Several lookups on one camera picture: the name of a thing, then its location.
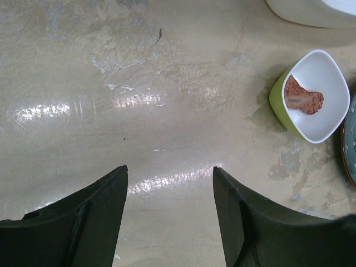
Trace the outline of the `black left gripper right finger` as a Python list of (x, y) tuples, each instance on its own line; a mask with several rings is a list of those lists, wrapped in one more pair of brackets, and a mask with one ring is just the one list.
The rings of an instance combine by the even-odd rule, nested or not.
[(328, 220), (294, 211), (220, 167), (213, 189), (226, 266), (355, 266), (355, 215)]

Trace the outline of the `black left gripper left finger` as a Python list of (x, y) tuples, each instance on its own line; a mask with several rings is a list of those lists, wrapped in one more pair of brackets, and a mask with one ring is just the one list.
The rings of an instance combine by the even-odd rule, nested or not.
[(2, 220), (1, 266), (112, 266), (127, 189), (120, 166), (21, 220)]

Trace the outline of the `blue ceramic plate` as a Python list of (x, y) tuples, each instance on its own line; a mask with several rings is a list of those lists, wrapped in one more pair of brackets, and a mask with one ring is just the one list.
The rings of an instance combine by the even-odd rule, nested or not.
[(355, 93), (342, 125), (342, 157), (350, 182), (355, 186)]

